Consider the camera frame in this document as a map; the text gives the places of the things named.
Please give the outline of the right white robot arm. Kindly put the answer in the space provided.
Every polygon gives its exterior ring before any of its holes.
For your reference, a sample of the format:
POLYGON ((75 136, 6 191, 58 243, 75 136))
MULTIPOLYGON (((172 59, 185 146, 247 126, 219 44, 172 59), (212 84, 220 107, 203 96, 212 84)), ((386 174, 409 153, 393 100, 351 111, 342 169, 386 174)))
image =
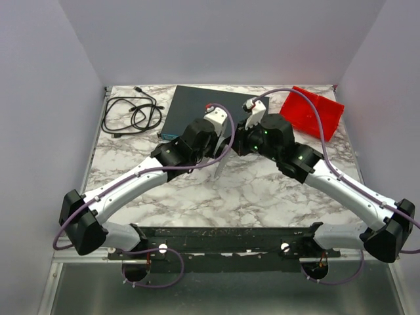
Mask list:
POLYGON ((363 249, 384 263, 393 263, 408 236, 415 206, 395 201, 346 176, 312 147, 295 141, 291 124, 279 114, 268 114, 252 125, 238 123, 233 149, 272 160, 285 176, 315 188, 362 220, 360 224, 316 225, 312 239, 322 249, 363 249))

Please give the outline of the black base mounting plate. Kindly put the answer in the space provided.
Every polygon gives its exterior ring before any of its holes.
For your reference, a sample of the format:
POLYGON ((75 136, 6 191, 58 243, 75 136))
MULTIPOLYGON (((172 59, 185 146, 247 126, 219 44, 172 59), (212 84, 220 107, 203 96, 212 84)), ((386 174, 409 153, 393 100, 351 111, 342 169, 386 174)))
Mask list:
POLYGON ((313 239, 320 224, 306 228, 142 227, 137 255, 117 249, 111 261, 149 267, 151 272, 300 272, 301 260, 324 263, 339 257, 313 239))

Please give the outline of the white cable spool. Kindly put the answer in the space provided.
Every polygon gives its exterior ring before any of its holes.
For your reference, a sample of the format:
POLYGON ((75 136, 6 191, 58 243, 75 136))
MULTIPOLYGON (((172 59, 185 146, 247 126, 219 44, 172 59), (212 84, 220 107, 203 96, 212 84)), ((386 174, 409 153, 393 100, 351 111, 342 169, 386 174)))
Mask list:
MULTIPOLYGON (((219 158, 222 155, 231 139, 231 136, 226 132, 226 126, 223 127, 223 131, 223 135, 219 137, 219 140, 216 145, 215 158, 219 158)), ((213 180, 216 180, 222 175, 222 171, 228 161, 229 154, 230 151, 228 150, 227 155, 217 163, 217 167, 213 173, 213 180)))

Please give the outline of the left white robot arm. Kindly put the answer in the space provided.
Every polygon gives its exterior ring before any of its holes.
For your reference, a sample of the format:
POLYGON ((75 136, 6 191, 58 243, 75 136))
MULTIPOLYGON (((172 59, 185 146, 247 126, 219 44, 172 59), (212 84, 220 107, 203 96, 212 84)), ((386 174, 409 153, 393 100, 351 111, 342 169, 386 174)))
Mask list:
POLYGON ((145 237, 135 224, 116 224, 109 218, 141 194, 174 178, 202 168, 215 154, 223 124, 207 118, 195 119, 183 134, 158 145, 134 169, 93 191, 82 195, 71 190, 64 195, 59 217, 61 232, 69 248, 83 256, 99 247, 123 251, 137 248, 145 237))

